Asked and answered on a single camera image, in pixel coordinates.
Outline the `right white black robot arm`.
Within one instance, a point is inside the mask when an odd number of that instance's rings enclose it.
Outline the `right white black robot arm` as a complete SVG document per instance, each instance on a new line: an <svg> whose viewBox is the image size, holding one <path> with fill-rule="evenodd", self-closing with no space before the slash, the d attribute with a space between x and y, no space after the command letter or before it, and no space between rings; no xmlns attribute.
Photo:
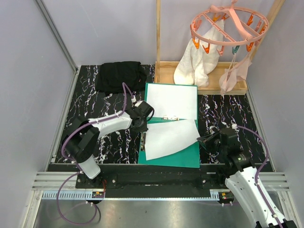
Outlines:
<svg viewBox="0 0 304 228"><path fill-rule="evenodd" d="M197 141L206 151L222 155L226 167L215 177L216 184L232 192L253 228L296 227L296 223L287 220L272 201L260 180L261 168L256 167L243 151L236 130L222 128Z"/></svg>

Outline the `white paper sheet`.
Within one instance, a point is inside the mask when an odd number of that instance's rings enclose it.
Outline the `white paper sheet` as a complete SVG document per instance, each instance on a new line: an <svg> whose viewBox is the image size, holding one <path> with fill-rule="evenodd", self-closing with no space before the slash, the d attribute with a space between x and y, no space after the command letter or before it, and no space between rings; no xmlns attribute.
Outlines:
<svg viewBox="0 0 304 228"><path fill-rule="evenodd" d="M193 145L199 136L194 120L148 124L144 144L146 160L180 152Z"/></svg>
<svg viewBox="0 0 304 228"><path fill-rule="evenodd" d="M198 88L195 85L147 83L145 101L154 108L154 118L198 118Z"/></svg>

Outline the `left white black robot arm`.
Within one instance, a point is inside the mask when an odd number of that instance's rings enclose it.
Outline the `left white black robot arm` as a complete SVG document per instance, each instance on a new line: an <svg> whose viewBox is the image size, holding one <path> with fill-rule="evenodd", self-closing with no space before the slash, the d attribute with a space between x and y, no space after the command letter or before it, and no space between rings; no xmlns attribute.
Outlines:
<svg viewBox="0 0 304 228"><path fill-rule="evenodd" d="M61 153L74 162L80 173L86 175L86 183L98 188L103 181L93 150L105 135L131 129L138 133L148 131L147 122L153 117L154 108L146 101L139 101L130 108L100 118L74 120L62 140Z"/></svg>

